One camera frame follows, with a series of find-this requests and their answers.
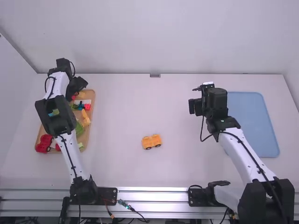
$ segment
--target black cable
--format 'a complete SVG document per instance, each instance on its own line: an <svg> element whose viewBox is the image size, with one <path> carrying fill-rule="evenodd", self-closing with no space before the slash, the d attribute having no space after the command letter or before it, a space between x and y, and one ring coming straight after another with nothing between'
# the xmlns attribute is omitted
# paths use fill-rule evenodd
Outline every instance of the black cable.
<svg viewBox="0 0 299 224"><path fill-rule="evenodd" d="M236 135L234 135L234 134L232 134L232 133L230 133L230 132L220 132L220 133L224 133L224 134L228 134L228 135L233 136L234 138L236 138L236 139L238 140L238 143L241 143L241 145L244 147L244 149L245 149L246 152L249 154L249 156L251 157L251 159L253 160L253 162L256 164L256 167L258 168L259 172L260 172L260 173L263 175L263 177L265 178L266 183L268 184L269 188L270 188L271 191L272 191L273 197L274 197L274 199L275 199L275 201L276 201L276 203L277 203L277 205L278 205L278 208L279 208L279 210L280 210L280 212L281 212L281 215L282 215L283 219L285 220L285 223L287 223L287 219L286 219L284 210L283 210L283 208L282 208L282 205L281 205L281 203L280 203L280 201L279 201L279 198L278 198L278 196L277 196L277 194L276 194L276 192L275 192L273 186L271 185L269 179L267 178L267 176L266 176L264 170L260 167L260 165L258 164L258 162L255 160L255 158L253 157L253 155L251 154L251 152L248 150L248 148L247 148L246 145L244 144L244 142L243 142L241 139L239 139L238 136L236 136Z"/></svg>
<svg viewBox="0 0 299 224"><path fill-rule="evenodd" d="M143 223L149 223L149 222L150 222L150 220L146 220L146 221L144 221L144 220L142 220L142 219L140 219L140 218L138 218L138 220L139 220L140 222L143 222Z"/></svg>
<svg viewBox="0 0 299 224"><path fill-rule="evenodd" d="M80 220L80 219L79 219L79 220ZM87 221L88 219L83 219L81 222L83 222L83 221L85 221L85 220ZM80 224L81 222L79 222L79 224Z"/></svg>
<svg viewBox="0 0 299 224"><path fill-rule="evenodd" d="M45 81L45 92L47 92L47 81L48 81L48 79L50 79L50 78L52 78L52 79L54 80L54 82L55 82L55 80L56 80L53 76L49 76L49 77L46 78L46 81Z"/></svg>
<svg viewBox="0 0 299 224"><path fill-rule="evenodd" d="M149 222L150 222L150 220L146 220L146 219L143 217L143 215L141 215L138 211L134 210L134 212L137 213L138 215L140 215L140 216L142 217L143 220L138 218L139 221L141 221L141 222L143 222L143 223L149 223Z"/></svg>
<svg viewBox="0 0 299 224"><path fill-rule="evenodd" d="M194 187L197 187L197 188L201 188L201 189L202 189L202 186L197 185L197 184L194 184L194 185L191 185L191 186L188 188L188 191L190 190L190 188L194 188Z"/></svg>
<svg viewBox="0 0 299 224"><path fill-rule="evenodd" d="M202 129L204 127L204 116L202 116L202 122L201 122L201 129L200 129L200 141L201 142L204 142L205 140L207 140L208 138L210 138L211 136L213 136L212 134L211 135L208 135L207 137L205 137L204 139L202 139Z"/></svg>
<svg viewBox="0 0 299 224"><path fill-rule="evenodd" d="M45 102L45 108L47 108L47 103L48 103L48 100L49 100L50 96L53 95L53 89L54 89L54 85L55 85L55 81L56 81L56 79L55 79L54 77L52 77L52 76L47 77L47 78L46 78L46 81L45 81L45 90L46 90L46 83L47 83L47 80L50 79L50 78L53 78L53 85L52 85L52 88L51 88L51 92L50 92L50 94L48 95L48 97L47 97L47 99L46 99L46 102Z"/></svg>
<svg viewBox="0 0 299 224"><path fill-rule="evenodd" d="M221 222L220 222L219 224L222 224L222 223L223 223L223 221L224 221L224 219L225 219L225 216L226 216L228 210L229 210L229 208L227 208L227 209L225 210L225 212L224 212L224 216L223 216L223 218L222 218L222 220L221 220Z"/></svg>
<svg viewBox="0 0 299 224"><path fill-rule="evenodd" d="M70 156L69 150L68 150L68 148L67 148L67 145L66 145L66 143L65 143L65 139L64 139L64 137L62 137L60 134L57 135L57 136L59 136L59 137L61 138L61 141L64 143L64 147L65 147L67 156L69 157L69 160L70 160L70 163L71 163L71 169L74 171L75 178L77 178L77 172L76 172L76 170L75 170L73 161L71 160L71 156ZM78 204L79 204L79 219L78 219L78 224L80 224L80 219L81 219L81 205L80 205L79 197L78 197Z"/></svg>
<svg viewBox="0 0 299 224"><path fill-rule="evenodd" d="M133 222L134 218L132 218L132 220L128 223L128 224L131 224Z"/></svg>
<svg viewBox="0 0 299 224"><path fill-rule="evenodd" d="M33 222L34 224L39 224L39 222L37 221L37 218L38 217L34 217L34 218L28 217L29 220L23 220L21 222L15 223L15 224L27 223L29 221L30 221L30 223Z"/></svg>
<svg viewBox="0 0 299 224"><path fill-rule="evenodd" d="M212 136L212 134L211 134L211 135L205 137L205 138L202 140L202 129L203 129L203 125L204 125L204 116L202 116L201 129L200 129L200 141L201 141L201 142L204 142L205 140L207 140L208 138L210 138L210 137ZM224 132L224 131L222 131L222 132L219 132L219 133L224 133L224 134L231 135L231 136L233 136L234 138L236 138L236 139L238 140L238 143L241 143L241 144L242 144L242 146L244 147L244 149L246 150L246 152L247 152L247 153L249 154L249 156L251 157L252 161L256 164L256 167L259 169L259 172L263 175L264 179L266 180L267 185L269 186L269 188L271 189L271 191L272 191L272 193L273 193L273 197L274 197L274 199L275 199L275 201L276 201L276 203L277 203L277 205L278 205L278 208L279 208L279 210L280 210L280 212L281 212L281 215L282 215L282 217L283 217L285 223L287 223L287 218L286 218L286 216L285 216L285 212L284 212L284 210L283 210L283 208L282 208L281 202L279 201L279 198L278 198L278 196L277 196L277 194L276 194L276 192L275 192L273 186L271 185L269 179L267 178L267 176L266 176L264 170L260 167L260 165L258 164L258 162L255 160L255 158L253 157L253 155L250 153L250 151L249 151L248 148L246 147L246 145L239 139L238 136L236 136L236 135L234 135L234 134L232 134L232 133L230 133L230 132Z"/></svg>
<svg viewBox="0 0 299 224"><path fill-rule="evenodd" d="M197 187L197 188L201 188L201 189L202 189L202 186L200 186L200 185L198 185L198 184L194 184L194 185L191 185L191 186L188 188L187 192L189 192L189 190L190 190L191 188L194 188L194 187Z"/></svg>
<svg viewBox="0 0 299 224"><path fill-rule="evenodd" d="M73 66L73 68L74 68L74 74L73 74L73 77L74 77L75 74L76 74L75 66L74 66L73 62L70 61L70 63L72 64L72 66Z"/></svg>

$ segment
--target yellow toy car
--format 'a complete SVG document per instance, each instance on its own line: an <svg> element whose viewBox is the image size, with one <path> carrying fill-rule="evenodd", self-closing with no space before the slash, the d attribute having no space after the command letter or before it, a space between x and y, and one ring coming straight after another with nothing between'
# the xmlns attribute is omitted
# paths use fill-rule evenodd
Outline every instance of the yellow toy car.
<svg viewBox="0 0 299 224"><path fill-rule="evenodd" d="M152 147L160 147L161 145L162 145L162 140L159 134L154 134L152 136L145 136L142 139L142 146L146 150L149 150Z"/></svg>

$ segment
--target white wall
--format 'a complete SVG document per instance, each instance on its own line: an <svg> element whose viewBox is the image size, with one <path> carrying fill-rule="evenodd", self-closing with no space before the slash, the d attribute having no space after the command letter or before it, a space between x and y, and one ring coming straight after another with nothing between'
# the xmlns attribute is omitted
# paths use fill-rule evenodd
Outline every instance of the white wall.
<svg viewBox="0 0 299 224"><path fill-rule="evenodd" d="M22 116L26 94L36 72L0 34L0 166Z"/></svg>
<svg viewBox="0 0 299 224"><path fill-rule="evenodd" d="M38 72L281 73L297 0L0 0L0 27Z"/></svg>
<svg viewBox="0 0 299 224"><path fill-rule="evenodd" d="M299 49L297 57L292 60L285 74L285 81L299 110Z"/></svg>

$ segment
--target metal bracket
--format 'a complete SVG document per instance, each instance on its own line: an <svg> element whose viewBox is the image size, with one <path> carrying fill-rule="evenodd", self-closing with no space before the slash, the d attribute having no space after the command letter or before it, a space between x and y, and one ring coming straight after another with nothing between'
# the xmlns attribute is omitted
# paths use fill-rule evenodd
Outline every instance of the metal bracket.
<svg viewBox="0 0 299 224"><path fill-rule="evenodd" d="M98 200L93 205L116 205L117 203L117 188L100 188L98 187ZM70 204L78 204L76 197L70 197Z"/></svg>

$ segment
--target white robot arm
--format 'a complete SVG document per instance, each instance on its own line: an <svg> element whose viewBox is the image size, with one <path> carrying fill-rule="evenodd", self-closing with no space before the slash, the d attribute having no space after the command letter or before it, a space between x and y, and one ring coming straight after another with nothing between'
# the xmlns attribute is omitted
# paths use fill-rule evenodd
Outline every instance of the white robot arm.
<svg viewBox="0 0 299 224"><path fill-rule="evenodd" d="M93 204L98 199L98 187L82 163L75 130L77 120L69 105L72 95L88 83L72 75L69 60L60 58L56 62L57 68L48 72L46 81L49 79L50 83L46 94L35 102L35 107L46 133L54 137L63 153L70 173L70 195L80 204ZM53 110L59 113L50 116Z"/></svg>
<svg viewBox="0 0 299 224"><path fill-rule="evenodd" d="M227 91L215 88L213 82L203 83L193 91L201 91L202 98L189 100L190 114L206 118L211 133L208 137L213 136L232 159L244 187L234 187L228 181L211 182L206 189L192 189L192 192L189 189L189 202L201 200L200 206L226 205L245 224L292 223L294 187L288 179L278 179L266 167L247 142L239 123L228 116Z"/></svg>
<svg viewBox="0 0 299 224"><path fill-rule="evenodd" d="M57 96L65 97L67 86L70 83L66 72L57 71L49 75L48 79L50 80L50 83L43 100L49 101ZM54 138L61 149L65 163L69 169L71 184L74 183L74 178L76 176L82 177L82 180L88 180L90 178L90 174L86 172L81 161L76 138L76 130L73 129L71 134L57 133L57 136L54 136Z"/></svg>

